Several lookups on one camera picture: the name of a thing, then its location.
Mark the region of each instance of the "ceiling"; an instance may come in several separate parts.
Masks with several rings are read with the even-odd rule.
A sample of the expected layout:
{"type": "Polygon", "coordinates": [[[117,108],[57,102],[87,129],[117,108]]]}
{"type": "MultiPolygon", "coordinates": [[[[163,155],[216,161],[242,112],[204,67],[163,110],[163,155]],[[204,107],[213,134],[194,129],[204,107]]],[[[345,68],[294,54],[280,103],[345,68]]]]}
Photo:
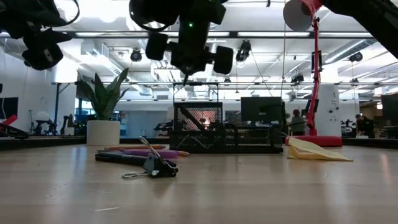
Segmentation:
{"type": "MultiPolygon", "coordinates": [[[[153,62],[146,58],[144,48],[147,32],[139,28],[129,18],[127,0],[96,0],[95,2],[94,6],[92,0],[79,0],[81,4],[79,20],[68,27],[58,28],[58,30],[81,35],[76,36],[76,40],[73,42],[62,45],[64,52],[80,62],[81,73],[97,72],[103,80],[110,80],[115,76],[109,66],[104,66],[103,61],[92,60],[92,56],[87,55],[81,47],[82,45],[94,45],[96,49],[103,49],[102,46],[106,46],[109,49],[109,56],[107,56],[111,63],[119,68],[128,67],[131,72],[129,76],[134,81],[165,82],[168,80],[167,77],[169,80],[180,81],[182,74],[172,69],[168,63],[169,55],[166,55],[162,62],[153,62]],[[138,39],[136,37],[138,34],[132,33],[132,31],[141,31],[142,38],[138,39]],[[141,50],[142,60],[140,62],[130,60],[133,49],[141,50]]],[[[63,17],[70,19],[75,15],[76,7],[71,0],[55,0],[55,3],[63,17]]],[[[309,65],[314,49],[314,41],[310,36],[291,32],[285,26],[282,13],[284,4],[284,1],[280,0],[272,0],[270,7],[266,7],[266,1],[257,0],[230,0],[224,4],[227,11],[223,23],[213,27],[212,30],[213,34],[217,33],[219,36],[212,38],[210,35],[208,45],[210,47],[222,45],[231,47],[235,51],[243,39],[250,40],[252,45],[251,56],[245,61],[244,66],[238,68],[234,63],[229,74],[232,82],[261,82],[265,80],[282,83],[282,76],[287,82],[290,82],[291,77],[297,73],[304,75],[305,82],[312,81],[310,67],[307,65],[309,65]],[[284,36],[285,31],[290,35],[287,38],[284,36]],[[246,32],[245,38],[230,36],[232,33],[242,34],[242,32],[246,32]]],[[[363,39],[371,39],[366,30],[353,18],[334,14],[325,7],[317,12],[317,16],[321,20],[320,32],[325,37],[327,36],[327,38],[320,39],[319,43],[324,57],[337,54],[339,51],[341,52],[341,48],[344,50],[344,46],[347,47],[349,44],[361,41],[360,37],[362,36],[363,39]]],[[[155,22],[150,24],[152,27],[159,25],[155,22]]],[[[178,31],[178,24],[167,29],[169,33],[176,31],[178,31]]],[[[361,49],[361,53],[364,55],[361,62],[351,64],[349,61],[340,60],[328,65],[327,68],[336,69],[338,71],[337,79],[341,82],[349,82],[353,77],[358,77],[361,82],[378,82],[398,75],[398,64],[392,64],[398,62],[397,59],[378,42],[361,49]],[[385,66],[389,66],[388,69],[377,72],[385,66]]],[[[193,77],[208,82],[215,80],[222,82],[225,75],[212,72],[210,67],[205,74],[198,73],[193,77]]],[[[373,91],[374,86],[362,89],[373,91]]]]}

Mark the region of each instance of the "potted plant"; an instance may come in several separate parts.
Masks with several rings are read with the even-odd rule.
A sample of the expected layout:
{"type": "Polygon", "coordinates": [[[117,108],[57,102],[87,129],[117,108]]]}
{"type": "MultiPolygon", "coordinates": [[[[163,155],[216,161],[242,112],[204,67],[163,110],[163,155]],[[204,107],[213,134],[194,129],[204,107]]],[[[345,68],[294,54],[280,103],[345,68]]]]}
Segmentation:
{"type": "Polygon", "coordinates": [[[75,135],[75,127],[73,126],[73,115],[70,114],[68,117],[68,124],[65,128],[65,135],[66,136],[73,136],[75,135]]]}
{"type": "Polygon", "coordinates": [[[77,85],[81,88],[96,113],[97,120],[87,122],[88,146],[112,146],[120,142],[120,122],[110,121],[113,110],[126,91],[120,92],[122,82],[127,78],[128,68],[123,70],[111,84],[105,87],[95,74],[94,85],[92,80],[80,77],[77,85]]]}

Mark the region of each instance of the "black binder clip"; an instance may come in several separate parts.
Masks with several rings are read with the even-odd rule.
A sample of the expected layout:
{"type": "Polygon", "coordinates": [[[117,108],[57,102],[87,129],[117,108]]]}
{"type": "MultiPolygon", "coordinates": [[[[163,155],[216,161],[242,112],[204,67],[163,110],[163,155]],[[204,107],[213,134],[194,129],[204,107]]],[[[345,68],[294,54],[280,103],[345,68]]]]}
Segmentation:
{"type": "Polygon", "coordinates": [[[163,157],[149,144],[149,142],[144,138],[139,138],[142,143],[144,143],[152,153],[149,153],[147,159],[142,166],[145,172],[137,173],[127,173],[123,174],[123,179],[131,179],[141,175],[149,175],[149,177],[175,177],[177,175],[178,169],[176,164],[172,161],[163,159],[163,157]]]}

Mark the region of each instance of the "snake plant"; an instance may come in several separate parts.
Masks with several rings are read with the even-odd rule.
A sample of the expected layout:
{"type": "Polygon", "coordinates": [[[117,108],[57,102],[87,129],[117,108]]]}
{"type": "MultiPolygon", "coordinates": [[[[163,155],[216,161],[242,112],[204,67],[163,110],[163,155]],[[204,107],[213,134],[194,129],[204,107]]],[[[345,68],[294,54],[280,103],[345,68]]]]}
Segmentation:
{"type": "Polygon", "coordinates": [[[80,76],[80,80],[76,84],[91,101],[98,120],[108,121],[116,104],[128,91],[127,89],[122,93],[120,92],[120,86],[127,78],[128,72],[128,68],[124,69],[107,87],[103,85],[97,73],[95,74],[94,85],[92,80],[87,80],[84,76],[80,76]]]}

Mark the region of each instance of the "table surface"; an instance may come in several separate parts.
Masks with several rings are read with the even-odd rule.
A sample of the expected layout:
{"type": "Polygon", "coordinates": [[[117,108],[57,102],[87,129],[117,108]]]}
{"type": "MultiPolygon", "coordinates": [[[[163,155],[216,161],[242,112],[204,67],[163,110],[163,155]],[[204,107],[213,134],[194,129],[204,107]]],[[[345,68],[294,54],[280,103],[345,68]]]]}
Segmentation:
{"type": "Polygon", "coordinates": [[[96,149],[0,152],[1,223],[398,223],[395,150],[344,147],[354,162],[196,154],[176,178],[123,180],[141,168],[96,162],[96,149]]]}

